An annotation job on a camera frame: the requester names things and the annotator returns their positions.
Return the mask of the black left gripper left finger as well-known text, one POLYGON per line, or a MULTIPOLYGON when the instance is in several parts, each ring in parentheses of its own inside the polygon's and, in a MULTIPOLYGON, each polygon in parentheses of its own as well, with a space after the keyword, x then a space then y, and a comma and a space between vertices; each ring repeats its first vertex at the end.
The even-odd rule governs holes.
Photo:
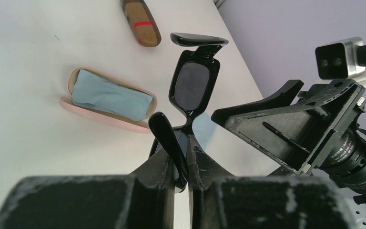
POLYGON ((174 164, 159 151, 128 175, 20 180, 0 208, 0 229, 171 229, 174 164))

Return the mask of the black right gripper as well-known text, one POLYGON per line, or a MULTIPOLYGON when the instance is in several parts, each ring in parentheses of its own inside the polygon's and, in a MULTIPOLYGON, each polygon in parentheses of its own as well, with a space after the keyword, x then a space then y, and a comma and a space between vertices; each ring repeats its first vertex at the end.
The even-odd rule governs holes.
POLYGON ((315 84, 289 106, 231 116, 225 129, 295 174, 320 166, 366 205, 366 130, 349 128, 364 92, 352 79, 315 84))

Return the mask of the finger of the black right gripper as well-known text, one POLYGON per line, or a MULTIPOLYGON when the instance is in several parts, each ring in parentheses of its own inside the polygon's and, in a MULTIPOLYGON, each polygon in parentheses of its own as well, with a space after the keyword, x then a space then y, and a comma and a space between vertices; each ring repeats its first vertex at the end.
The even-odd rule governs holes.
POLYGON ((215 110, 211 115, 211 120, 221 127, 225 127, 225 123, 231 116, 289 106, 303 86, 304 83, 301 80, 289 80, 278 91, 267 98, 215 110))

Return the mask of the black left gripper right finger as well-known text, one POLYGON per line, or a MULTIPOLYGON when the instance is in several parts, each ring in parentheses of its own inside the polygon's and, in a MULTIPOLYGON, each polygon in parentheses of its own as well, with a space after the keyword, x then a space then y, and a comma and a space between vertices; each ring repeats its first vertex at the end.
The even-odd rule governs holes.
POLYGON ((187 137, 193 229, 353 229, 334 182, 319 177, 237 177, 187 137))

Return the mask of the black sunglasses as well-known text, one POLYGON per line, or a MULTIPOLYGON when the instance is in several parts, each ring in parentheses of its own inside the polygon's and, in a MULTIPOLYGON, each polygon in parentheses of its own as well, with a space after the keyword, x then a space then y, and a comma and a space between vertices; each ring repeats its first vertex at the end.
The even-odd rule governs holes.
POLYGON ((181 166, 187 164, 187 137, 194 134, 193 123, 205 112, 214 90, 220 70, 220 62, 214 56, 229 41, 215 36, 180 32, 171 33, 170 38, 179 46, 197 48, 181 53, 169 90, 170 103, 186 118, 184 125, 173 128, 184 160, 174 167, 175 192, 179 193, 187 185, 187 178, 179 174, 181 166))

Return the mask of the pink glasses case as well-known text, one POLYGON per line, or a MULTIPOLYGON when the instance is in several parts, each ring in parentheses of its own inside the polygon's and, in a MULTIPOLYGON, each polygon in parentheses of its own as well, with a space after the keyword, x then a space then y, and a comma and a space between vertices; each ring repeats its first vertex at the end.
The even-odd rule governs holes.
POLYGON ((150 133, 146 119, 158 102, 152 92, 88 67, 76 68, 67 88, 68 96, 59 100, 62 108, 120 129, 150 133))

